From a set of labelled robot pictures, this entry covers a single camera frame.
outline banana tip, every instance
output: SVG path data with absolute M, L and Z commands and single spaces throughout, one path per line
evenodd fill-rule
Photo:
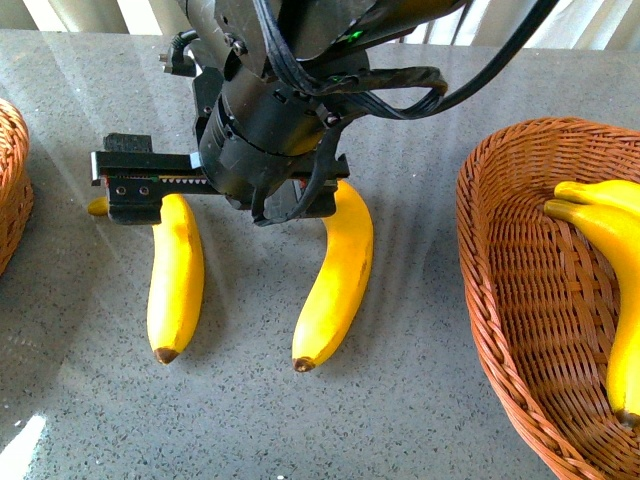
M 153 354 L 155 355 L 156 359 L 162 363 L 163 365 L 168 365 L 169 363 L 173 362 L 176 357 L 179 355 L 178 352 L 176 352 L 175 350 L 172 350 L 171 348 L 156 348 L 153 351 Z
M 631 413 L 628 410 L 618 410 L 616 412 L 616 418 L 625 427 L 635 428 L 640 425 L 640 415 Z
M 293 359 L 293 369 L 296 372 L 308 372 L 316 368 L 316 364 L 309 357 L 301 357 Z

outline banana bunch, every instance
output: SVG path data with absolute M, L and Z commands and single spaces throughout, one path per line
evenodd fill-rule
M 89 214 L 109 212 L 106 197 L 93 200 Z M 162 199 L 161 222 L 153 225 L 154 259 L 147 303 L 147 335 L 156 359 L 173 361 L 198 325 L 204 290 L 204 255 L 195 217 L 182 195 Z
M 545 213 L 575 225 L 616 273 L 620 315 L 606 390 L 618 420 L 633 428 L 640 425 L 640 184 L 561 182 L 554 196 Z
M 323 218 L 327 251 L 293 335 L 293 367 L 307 372 L 338 349 L 356 315 L 371 273 L 373 224 L 366 204 L 346 181 L 338 182 L 336 213 Z M 108 214 L 106 197 L 87 207 Z M 160 363 L 189 344 L 200 316 L 204 258 L 193 212 L 179 194 L 163 198 L 153 226 L 154 262 L 147 305 L 147 334 Z

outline gray countertop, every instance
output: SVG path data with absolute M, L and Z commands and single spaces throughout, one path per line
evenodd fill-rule
M 89 152 L 112 132 L 188 153 L 190 82 L 163 37 L 0 31 L 0 97 L 32 138 L 36 202 L 0 277 L 0 448 L 45 426 L 28 478 L 544 479 L 482 372 L 457 256 L 455 179 L 486 136 L 541 116 L 640 129 L 640 55 L 521 52 L 462 105 L 347 129 L 374 265 L 340 350 L 293 371 L 291 336 L 324 256 L 319 220 L 260 229 L 191 197 L 206 255 L 200 325 L 173 364 L 146 338 L 151 229 L 85 213 Z M 376 66 L 430 64 L 452 88 L 494 49 L 384 45 Z M 415 92 L 387 95 L 405 106 Z

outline brown wicker basket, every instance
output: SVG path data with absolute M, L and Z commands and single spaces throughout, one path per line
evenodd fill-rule
M 0 274 L 15 251 L 33 206 L 25 169 L 29 131 L 20 112 L 0 98 Z
M 638 479 L 638 431 L 604 380 L 614 272 L 541 207 L 562 180 L 640 181 L 640 132 L 541 118 L 486 138 L 460 170 L 460 264 L 480 362 L 522 438 L 560 478 Z

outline wire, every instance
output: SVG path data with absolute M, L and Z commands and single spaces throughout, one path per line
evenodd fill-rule
M 354 79 L 351 77 L 343 77 L 337 82 L 323 82 L 309 75 L 282 37 L 269 2 L 253 0 L 253 4 L 260 22 L 267 56 L 275 74 L 284 83 L 311 96 L 341 93 L 352 104 L 359 107 L 363 114 L 393 120 L 415 120 L 448 110 L 487 85 L 527 43 L 558 1 L 538 0 L 495 57 L 461 88 L 445 97 L 442 90 L 432 87 L 431 92 L 405 109 L 397 109 L 371 92 L 353 92 Z
M 531 8 L 520 26 L 511 35 L 491 61 L 466 84 L 452 94 L 446 96 L 442 103 L 428 116 L 444 112 L 459 103 L 465 101 L 488 84 L 511 61 L 511 59 L 524 47 L 542 22 L 549 16 L 559 0 L 538 0 Z

